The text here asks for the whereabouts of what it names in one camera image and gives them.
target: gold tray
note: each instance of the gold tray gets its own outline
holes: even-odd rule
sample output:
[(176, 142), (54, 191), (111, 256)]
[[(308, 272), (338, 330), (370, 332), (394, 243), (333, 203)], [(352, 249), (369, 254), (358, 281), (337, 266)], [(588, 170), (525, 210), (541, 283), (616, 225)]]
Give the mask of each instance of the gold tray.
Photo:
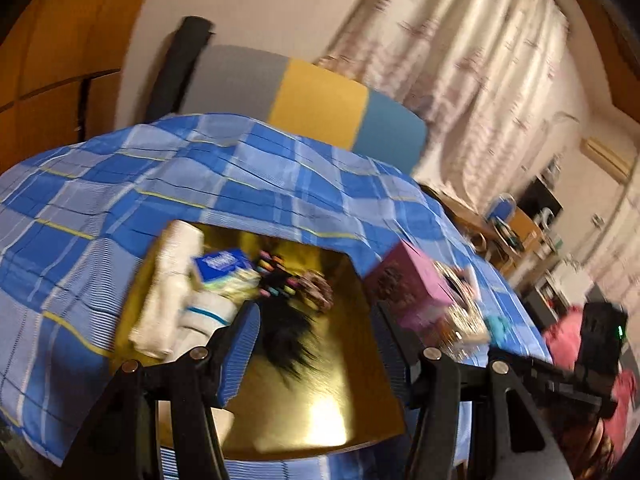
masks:
[[(192, 225), (204, 232), (205, 252), (239, 247), (252, 260), (260, 250), (282, 254), (288, 270), (318, 270), (334, 290), (334, 307), (313, 317), (313, 335), (305, 345), (317, 359), (313, 368), (300, 368), (300, 380), (284, 376), (261, 356), (251, 358), (238, 395), (226, 407), (236, 417), (223, 444), (226, 458), (304, 458), (404, 433), (400, 405), (371, 331), (369, 305), (346, 254), (235, 229)], [(165, 232), (148, 250), (130, 285), (115, 334), (112, 370), (131, 358), (145, 366), (160, 362), (136, 352), (129, 332), (151, 285)], [(171, 442), (167, 431), (159, 430), (163, 445)]]

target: metal bolt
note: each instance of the metal bolt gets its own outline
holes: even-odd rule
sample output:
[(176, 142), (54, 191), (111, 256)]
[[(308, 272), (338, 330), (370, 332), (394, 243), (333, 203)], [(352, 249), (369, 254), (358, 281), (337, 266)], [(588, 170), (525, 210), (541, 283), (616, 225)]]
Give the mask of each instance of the metal bolt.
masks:
[(491, 365), (494, 372), (500, 375), (504, 375), (509, 371), (509, 365), (504, 361), (494, 361)]
[(430, 361), (437, 361), (442, 357), (442, 352), (434, 347), (425, 348), (423, 354)]
[(204, 346), (196, 346), (196, 348), (192, 348), (189, 352), (189, 357), (194, 359), (195, 361), (200, 361), (209, 355), (209, 350), (207, 350)]
[(138, 361), (135, 359), (130, 359), (129, 361), (124, 361), (122, 364), (122, 371), (126, 374), (130, 374), (135, 372), (138, 369)]

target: pink box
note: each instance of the pink box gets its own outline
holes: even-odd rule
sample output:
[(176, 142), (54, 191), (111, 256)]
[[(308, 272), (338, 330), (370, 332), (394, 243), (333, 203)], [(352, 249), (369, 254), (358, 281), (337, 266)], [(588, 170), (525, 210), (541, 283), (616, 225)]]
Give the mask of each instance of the pink box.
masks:
[(372, 303), (386, 301), (398, 325), (421, 333), (454, 303), (433, 261), (401, 240), (364, 278)]

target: air conditioner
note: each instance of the air conditioner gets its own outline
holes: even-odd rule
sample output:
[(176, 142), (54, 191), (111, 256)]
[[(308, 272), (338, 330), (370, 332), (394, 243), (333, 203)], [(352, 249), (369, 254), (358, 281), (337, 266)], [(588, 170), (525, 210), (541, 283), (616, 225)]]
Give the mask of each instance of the air conditioner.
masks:
[(580, 150), (620, 184), (624, 184), (629, 179), (631, 165), (594, 137), (583, 139)]

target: plaid bedsheet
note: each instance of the plaid bedsheet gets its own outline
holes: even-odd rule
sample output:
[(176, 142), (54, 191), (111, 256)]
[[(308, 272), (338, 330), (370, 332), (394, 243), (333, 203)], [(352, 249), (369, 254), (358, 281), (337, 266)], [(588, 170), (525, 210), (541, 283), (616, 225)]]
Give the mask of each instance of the plaid bedsheet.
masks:
[[(0, 204), (0, 412), (58, 464), (109, 379), (127, 285), (175, 218), (343, 251), (361, 274), (399, 236), (472, 262), (482, 310), (511, 321), (506, 348), (548, 357), (505, 281), (410, 177), (242, 116), (180, 116), (42, 153), (0, 176)], [(469, 426), (466, 408), (460, 456)], [(262, 477), (369, 478), (370, 460), (360, 450), (265, 464)], [(228, 466), (243, 478), (242, 463)]]

